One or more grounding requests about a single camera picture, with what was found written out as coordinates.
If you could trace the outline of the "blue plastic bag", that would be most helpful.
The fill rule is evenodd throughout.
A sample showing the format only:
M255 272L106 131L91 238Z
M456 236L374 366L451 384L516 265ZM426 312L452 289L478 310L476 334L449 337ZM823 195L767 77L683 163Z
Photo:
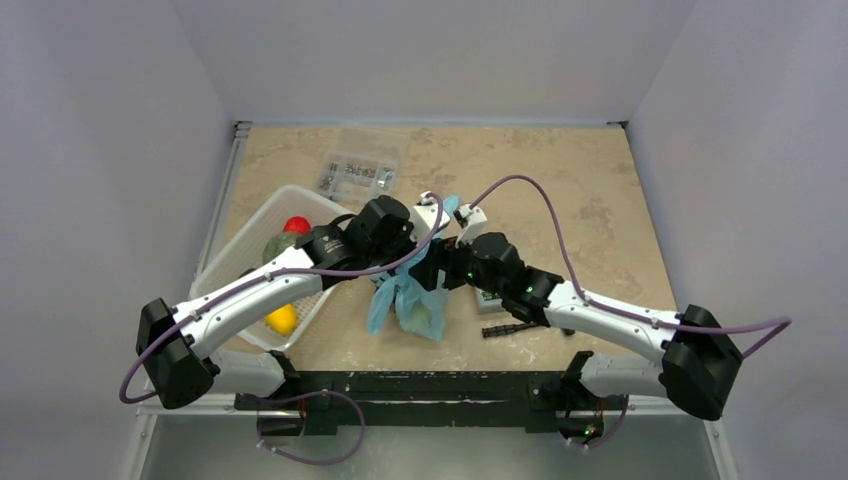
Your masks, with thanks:
M442 207L446 207L451 215L459 207L460 198L457 195L442 198L432 192L432 197L438 201L439 213L442 212ZM410 222L408 208L404 212L406 219ZM399 252L392 258L393 261L409 253L414 254L417 247L423 244L430 245L428 240L440 239L441 236L441 231L439 233L432 231L420 245L417 245L410 239L412 225L403 227L400 223L394 222L392 227L389 239L393 246L399 248ZM378 333L389 312L394 311L402 330L433 341L440 341L446 325L447 301L446 289L436 288L427 291L410 274L392 277L381 285L375 285L375 293L367 316L367 330L371 334Z

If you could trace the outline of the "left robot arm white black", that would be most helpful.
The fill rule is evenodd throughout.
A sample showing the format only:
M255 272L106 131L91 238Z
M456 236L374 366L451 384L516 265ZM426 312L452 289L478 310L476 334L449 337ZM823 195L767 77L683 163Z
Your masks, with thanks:
M445 222L442 198L422 194L407 207L391 196L369 201L357 214L314 227L273 260L193 300L170 305L157 298L141 309L137 358L122 380L125 404L155 398L167 410L186 407L230 376L241 392L284 409L297 399L298 382L277 361L251 376L215 354L230 338L278 308L340 282L397 270L429 245Z

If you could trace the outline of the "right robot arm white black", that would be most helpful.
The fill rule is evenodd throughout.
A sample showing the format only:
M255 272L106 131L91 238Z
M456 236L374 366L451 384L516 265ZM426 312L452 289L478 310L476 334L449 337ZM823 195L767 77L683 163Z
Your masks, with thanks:
M696 418L718 420L743 362L709 310L655 310L581 293L562 276L526 264L502 233L470 243L434 240L410 273L427 290L472 286L498 295L503 309L524 323L585 333L631 351L571 365L561 392L576 407L611 395L654 396Z

